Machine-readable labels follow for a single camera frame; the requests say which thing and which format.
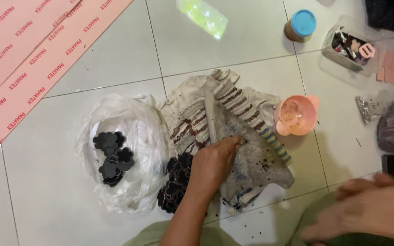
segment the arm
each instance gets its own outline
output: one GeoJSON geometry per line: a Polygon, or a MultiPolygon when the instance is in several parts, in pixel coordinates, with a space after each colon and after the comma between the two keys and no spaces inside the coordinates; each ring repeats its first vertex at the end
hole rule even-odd
{"type": "Polygon", "coordinates": [[[242,137],[227,137],[194,155],[187,191],[159,246],[199,246],[212,197],[230,173],[242,137]]]}
{"type": "Polygon", "coordinates": [[[353,179],[336,194],[338,202],[302,231],[305,240],[323,242],[355,232],[394,238],[394,178],[378,173],[373,182],[353,179]]]}

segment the pink sheet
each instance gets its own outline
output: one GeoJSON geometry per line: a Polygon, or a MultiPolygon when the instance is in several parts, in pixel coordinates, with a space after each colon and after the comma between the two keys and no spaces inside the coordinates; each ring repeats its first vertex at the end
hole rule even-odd
{"type": "Polygon", "coordinates": [[[0,1],[0,143],[131,2],[0,1]]]}

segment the dirty cloth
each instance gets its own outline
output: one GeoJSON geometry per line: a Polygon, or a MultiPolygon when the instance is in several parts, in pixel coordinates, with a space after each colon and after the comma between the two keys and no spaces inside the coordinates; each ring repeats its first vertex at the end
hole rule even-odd
{"type": "MultiPolygon", "coordinates": [[[[157,105],[168,128],[171,148],[176,154],[189,152],[194,155],[199,149],[211,144],[205,112],[205,92],[211,91],[225,108],[258,132],[285,164],[290,163],[291,156],[273,134],[273,109],[280,98],[255,92],[250,87],[238,89],[234,86],[238,79],[239,75],[231,70],[214,70],[209,76],[193,76],[157,105]]],[[[226,211],[236,215],[256,199],[264,188],[248,187],[236,197],[237,204],[226,204],[226,211]]]]}
{"type": "Polygon", "coordinates": [[[294,177],[276,149],[246,121],[227,110],[211,92],[205,94],[205,111],[211,142],[232,135],[247,140],[236,154],[231,174],[220,187],[227,213],[241,213],[270,183],[284,189],[293,185],[294,177]]]}

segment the white plastic bag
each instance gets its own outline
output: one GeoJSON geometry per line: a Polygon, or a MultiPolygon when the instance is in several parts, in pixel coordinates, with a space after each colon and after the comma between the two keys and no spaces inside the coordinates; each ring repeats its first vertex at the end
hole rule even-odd
{"type": "Polygon", "coordinates": [[[75,152],[86,173],[97,185],[94,192],[107,211],[129,214],[148,213],[165,181],[170,158],[167,133],[149,97],[126,98],[109,94],[98,102],[84,120],[75,143],[75,152]],[[126,137],[123,147],[134,153],[135,165],[115,187],[103,184],[98,168],[106,159],[94,148],[92,138],[100,132],[120,131],[126,137]]]}

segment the plastic jar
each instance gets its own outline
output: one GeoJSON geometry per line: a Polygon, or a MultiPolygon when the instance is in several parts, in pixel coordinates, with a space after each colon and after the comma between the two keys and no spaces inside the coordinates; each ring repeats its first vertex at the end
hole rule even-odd
{"type": "Polygon", "coordinates": [[[294,42],[305,42],[316,29],[317,21],[314,14],[306,9],[297,11],[284,28],[285,36],[294,42]]]}

